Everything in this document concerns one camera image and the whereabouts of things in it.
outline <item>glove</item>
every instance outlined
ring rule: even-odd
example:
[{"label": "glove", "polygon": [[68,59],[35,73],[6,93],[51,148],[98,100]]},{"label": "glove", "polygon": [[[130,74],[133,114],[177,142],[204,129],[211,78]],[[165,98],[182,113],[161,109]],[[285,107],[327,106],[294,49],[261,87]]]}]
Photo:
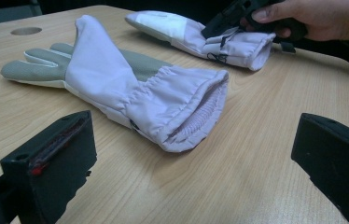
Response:
[{"label": "glove", "polygon": [[225,104],[227,71],[185,69],[119,51],[91,16],[78,19],[76,27],[74,47],[26,50],[27,62],[8,63],[1,74],[66,88],[166,151],[192,149],[210,133]]},{"label": "glove", "polygon": [[204,26],[191,19],[167,12],[139,11],[125,21],[159,40],[194,56],[259,70],[268,60],[275,34],[244,33],[238,28],[223,35],[204,38]]}]

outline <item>black object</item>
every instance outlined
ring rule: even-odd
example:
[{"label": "black object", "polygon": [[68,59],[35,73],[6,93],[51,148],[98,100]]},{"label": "black object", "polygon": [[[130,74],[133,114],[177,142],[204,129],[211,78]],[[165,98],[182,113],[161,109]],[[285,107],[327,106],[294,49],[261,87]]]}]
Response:
[{"label": "black object", "polygon": [[246,18],[258,31],[272,32],[275,25],[280,25],[290,28],[290,40],[300,40],[307,34],[307,30],[305,25],[299,21],[288,18],[263,25],[254,21],[251,17],[251,14],[255,10],[283,1],[284,0],[235,0],[206,24],[206,27],[202,30],[202,35],[206,39],[222,35],[228,29],[240,26],[239,22],[241,18]]},{"label": "black object", "polygon": [[55,223],[95,162],[91,112],[58,119],[0,160],[0,223]]},{"label": "black object", "polygon": [[302,114],[291,159],[349,221],[349,128],[332,119]]}]

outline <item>table surface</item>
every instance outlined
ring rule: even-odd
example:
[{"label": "table surface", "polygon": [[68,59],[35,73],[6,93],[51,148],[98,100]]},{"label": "table surface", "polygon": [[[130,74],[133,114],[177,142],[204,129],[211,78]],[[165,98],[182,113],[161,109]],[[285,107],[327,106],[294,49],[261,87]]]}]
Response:
[{"label": "table surface", "polygon": [[[0,75],[0,159],[56,119],[92,113],[98,161],[59,223],[346,223],[290,154],[303,112],[349,126],[349,63],[276,45],[258,72],[213,63],[135,30],[124,20],[130,12],[96,6],[0,23],[0,69],[26,49],[73,43],[75,20],[89,14],[119,48],[183,67],[227,69],[224,111],[197,147],[174,154],[66,90]],[[42,31],[11,34],[24,27]]]}]

